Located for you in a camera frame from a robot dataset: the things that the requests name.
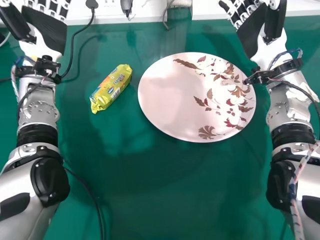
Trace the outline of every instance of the power plug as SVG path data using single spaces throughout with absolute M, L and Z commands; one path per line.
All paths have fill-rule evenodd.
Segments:
M 87 6 L 88 9 L 91 9 L 91 8 L 97 9 L 99 7 L 99 4 L 97 3 L 96 0 L 86 0 L 85 5 Z

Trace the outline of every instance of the black cable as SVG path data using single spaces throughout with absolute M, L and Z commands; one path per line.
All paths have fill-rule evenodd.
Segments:
M 83 187 L 86 189 L 86 191 L 89 193 L 90 197 L 93 200 L 95 209 L 96 209 L 96 213 L 98 215 L 98 220 L 99 220 L 99 228 L 100 228 L 100 239 L 104 240 L 104 226 L 103 226 L 103 218 L 102 218 L 102 214 L 100 212 L 99 206 L 98 206 L 98 202 L 95 198 L 95 195 L 93 194 L 93 192 L 91 191 L 90 187 L 86 184 L 86 182 L 84 180 L 82 180 L 77 174 L 75 174 L 73 171 L 71 171 L 70 169 L 64 167 L 64 169 L 70 173 L 72 176 L 74 176 L 82 185 Z
M 66 71 L 64 72 L 64 74 L 62 74 L 61 78 L 64 78 L 64 77 L 68 74 L 68 72 L 69 72 L 69 70 L 70 70 L 70 68 L 71 68 L 72 61 L 73 61 L 73 59 L 74 59 L 74 41 L 75 41 L 75 36 L 76 36 L 77 34 L 81 33 L 82 31 L 86 30 L 86 29 L 92 24 L 92 22 L 93 22 L 93 20 L 94 20 L 94 17 L 95 17 L 95 8 L 94 8 L 94 7 L 91 7 L 91 12 L 92 12 L 92 16 L 91 16 L 91 19 L 90 19 L 89 23 L 88 23 L 86 26 L 84 26 L 83 28 L 81 28 L 79 31 L 75 32 L 75 33 L 72 35 L 72 37 L 71 37 L 71 50 L 70 50 L 69 65 L 68 65 Z M 10 79 L 11 79 L 11 78 L 8 78 L 8 79 L 7 79 L 7 78 L 4 78 L 4 79 L 1 79 L 0 82 L 2 82 L 2 81 L 4 82 L 4 81 L 10 80 Z M 18 103 L 18 108 L 17 108 L 17 113 L 16 113 L 17 122 L 19 122 L 20 109 L 21 109 L 21 107 L 22 107 L 22 105 L 23 105 L 24 100 L 25 100 L 27 97 L 29 97 L 29 95 L 30 95 L 34 90 L 36 90 L 40 85 L 41 85 L 41 82 L 38 83 L 38 84 L 36 84 L 36 85 L 34 85 L 34 87 L 31 88 L 29 91 L 27 91 L 27 92 L 25 93 L 25 95 L 23 96 L 23 98 L 21 98 L 21 100 L 19 101 L 19 103 Z
M 74 59 L 74 42 L 75 42 L 75 36 L 79 33 L 81 33 L 82 31 L 86 30 L 91 24 L 92 22 L 94 21 L 94 18 L 95 18 L 95 8 L 94 7 L 91 7 L 91 13 L 92 13 L 92 16 L 91 16 L 91 19 L 89 21 L 89 23 L 84 26 L 83 28 L 81 28 L 79 31 L 75 32 L 72 37 L 71 37 L 71 50 L 70 50 L 70 60 L 69 60 L 69 65 L 68 67 L 66 68 L 65 72 L 61 75 L 61 78 L 63 79 L 67 74 L 68 72 L 70 71 L 71 69 L 71 66 L 72 66 L 72 62 L 73 62 L 73 59 Z
M 282 83 L 284 85 L 287 85 L 293 89 L 297 89 L 298 91 L 302 92 L 304 95 L 306 95 L 308 97 L 308 99 L 311 100 L 311 102 L 313 103 L 314 107 L 315 107 L 315 110 L 316 110 L 316 113 L 317 113 L 317 116 L 318 116 L 318 121 L 319 121 L 319 127 L 320 127 L 320 107 L 318 105 L 318 103 L 314 100 L 314 98 L 305 90 L 303 90 L 301 87 L 298 87 L 288 81 L 282 81 L 282 80 L 275 80 L 275 79 L 271 79 L 271 81 L 273 82 L 278 82 L 278 83 Z
M 11 77 L 6 77 L 6 78 L 0 78 L 0 83 L 6 82 L 11 80 Z
M 32 94 L 32 92 L 33 92 L 34 90 L 36 90 L 36 89 L 41 85 L 41 82 L 42 82 L 42 81 L 40 81 L 39 83 L 37 83 L 36 85 L 34 85 L 33 88 L 31 88 L 29 91 L 27 91 L 27 92 L 25 93 L 25 95 L 21 98 L 21 100 L 19 101 L 18 107 L 17 107 L 17 109 L 16 109 L 16 121 L 17 121 L 17 122 L 19 122 L 20 109 L 21 109 L 21 107 L 22 107 L 22 105 L 23 105 L 23 103 L 24 103 L 24 100 L 25 100 L 27 97 L 29 97 L 29 95 Z

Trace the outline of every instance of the floral pattern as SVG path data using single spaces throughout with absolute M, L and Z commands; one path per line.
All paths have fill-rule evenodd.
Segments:
M 193 98 L 199 107 L 203 108 L 205 112 L 208 112 L 207 114 L 227 116 L 226 119 L 222 120 L 225 126 L 241 131 L 248 124 L 246 116 L 254 109 L 252 106 L 253 104 L 251 102 L 249 104 L 249 101 L 251 101 L 252 98 L 247 97 L 252 88 L 242 83 L 243 79 L 240 78 L 240 74 L 242 73 L 238 68 L 235 68 L 230 62 L 222 64 L 222 60 L 223 59 L 221 58 L 212 59 L 211 57 L 204 55 L 195 63 L 184 61 L 179 58 L 174 59 L 173 61 L 186 68 L 193 69 L 196 74 L 201 77 L 210 80 L 212 79 L 213 86 L 216 84 L 227 86 L 230 97 L 223 101 L 223 106 L 221 99 L 214 98 L 213 87 L 208 89 L 205 96 L 193 96 Z M 218 62 L 220 67 L 218 67 L 219 71 L 216 71 L 215 68 Z M 233 119 L 236 116 L 236 110 L 240 113 L 240 116 L 236 119 L 238 122 L 235 122 Z M 214 126 L 206 125 L 200 127 L 197 132 L 200 138 L 212 140 L 215 136 L 221 135 L 215 132 L 215 130 Z

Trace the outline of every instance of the wall socket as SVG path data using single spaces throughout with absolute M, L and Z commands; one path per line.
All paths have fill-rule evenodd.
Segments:
M 129 24 L 161 22 L 162 14 L 167 6 L 167 0 L 133 0 L 129 19 L 121 9 L 120 0 L 96 0 L 99 7 L 95 10 L 93 24 Z M 24 0 L 11 0 L 21 10 Z M 91 10 L 86 6 L 86 0 L 72 0 L 66 18 L 67 25 L 86 25 L 91 18 Z
M 101 0 L 101 5 L 104 7 L 120 6 L 120 0 Z

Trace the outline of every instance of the white cable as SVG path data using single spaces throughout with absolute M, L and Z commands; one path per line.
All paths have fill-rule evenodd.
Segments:
M 290 195 L 293 195 L 296 193 L 296 184 L 298 182 L 298 179 L 302 171 L 304 170 L 305 166 L 307 165 L 309 159 L 311 158 L 312 154 L 316 152 L 318 148 L 320 148 L 320 141 L 317 141 L 313 145 L 313 147 L 309 149 L 306 156 L 304 156 L 299 162 L 299 166 L 294 171 L 293 177 L 291 178 L 289 183 Z M 293 232 L 294 232 L 295 240 L 305 240 L 304 228 L 303 228 L 300 214 L 298 211 L 297 200 L 295 198 L 292 198 L 290 203 L 291 203 L 290 210 L 291 210 L 291 215 L 293 220 Z
M 19 102 L 19 93 L 18 93 L 18 87 L 16 82 L 16 65 L 13 65 L 11 68 L 11 83 L 13 87 L 14 94 L 16 96 L 16 101 Z
M 8 33 L 8 35 L 5 37 L 5 39 L 3 40 L 2 43 L 0 43 L 0 48 L 8 41 L 8 39 L 10 38 L 11 36 L 11 32 Z
M 190 8 L 192 5 L 192 0 L 174 0 L 171 4 L 171 8 Z

